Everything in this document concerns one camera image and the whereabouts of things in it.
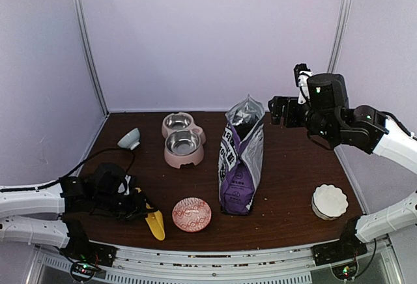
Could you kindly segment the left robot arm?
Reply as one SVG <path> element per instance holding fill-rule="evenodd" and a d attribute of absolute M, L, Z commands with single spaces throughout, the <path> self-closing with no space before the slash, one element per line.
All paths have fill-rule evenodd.
<path fill-rule="evenodd" d="M 136 178 L 115 163 L 101 163 L 86 177 L 67 175 L 37 186 L 1 187 L 1 241 L 54 246 L 86 261 L 98 251 L 79 221 L 48 221 L 33 215 L 95 211 L 119 221 L 143 218 L 157 240 L 165 238 L 162 213 Z"/>

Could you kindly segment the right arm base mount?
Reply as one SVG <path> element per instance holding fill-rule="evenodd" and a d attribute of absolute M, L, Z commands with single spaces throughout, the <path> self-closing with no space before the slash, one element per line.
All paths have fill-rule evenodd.
<path fill-rule="evenodd" d="M 333 276 L 344 282 L 354 281 L 364 274 L 375 258 L 377 241 L 373 240 L 373 251 L 366 266 L 360 266 L 358 258 L 365 255 L 367 245 L 359 242 L 337 240 L 334 242 L 314 245 L 312 247 L 313 259 L 316 266 L 331 265 Z"/>

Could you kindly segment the yellow plastic scoop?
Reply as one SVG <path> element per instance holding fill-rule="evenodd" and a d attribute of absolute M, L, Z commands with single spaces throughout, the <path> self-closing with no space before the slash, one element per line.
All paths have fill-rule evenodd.
<path fill-rule="evenodd" d="M 165 227 L 164 227 L 164 218 L 162 215 L 162 212 L 156 207 L 156 212 L 149 214 L 145 221 L 147 222 L 147 225 L 149 226 L 149 229 L 152 233 L 152 235 L 159 241 L 165 240 Z"/>

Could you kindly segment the purple puppy food bag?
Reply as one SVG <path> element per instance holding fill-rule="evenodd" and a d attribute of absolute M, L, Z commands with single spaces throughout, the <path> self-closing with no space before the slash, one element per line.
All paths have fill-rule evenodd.
<path fill-rule="evenodd" d="M 265 108 L 247 96 L 226 114 L 218 158 L 221 211 L 247 216 L 261 181 Z"/>

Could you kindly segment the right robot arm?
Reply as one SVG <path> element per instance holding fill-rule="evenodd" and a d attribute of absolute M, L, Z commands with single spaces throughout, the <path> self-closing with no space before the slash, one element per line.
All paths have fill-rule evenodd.
<path fill-rule="evenodd" d="M 327 142 L 325 149 L 349 145 L 416 172 L 416 135 L 395 115 L 368 105 L 349 107 L 341 74 L 300 71 L 296 80 L 298 96 L 275 96 L 268 101 L 273 124 L 305 127 L 309 139 L 318 136 Z M 416 193 L 412 192 L 394 205 L 350 220 L 334 244 L 334 253 L 340 259 L 347 259 L 359 244 L 414 224 Z"/>

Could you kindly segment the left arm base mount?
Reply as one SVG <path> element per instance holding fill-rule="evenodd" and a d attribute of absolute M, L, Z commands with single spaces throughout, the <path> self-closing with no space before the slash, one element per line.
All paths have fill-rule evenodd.
<path fill-rule="evenodd" d="M 88 243 L 79 250 L 68 253 L 68 258 L 72 261 L 71 277 L 80 283 L 91 280 L 95 275 L 104 272 L 103 266 L 113 266 L 116 253 L 116 247 L 98 243 Z"/>

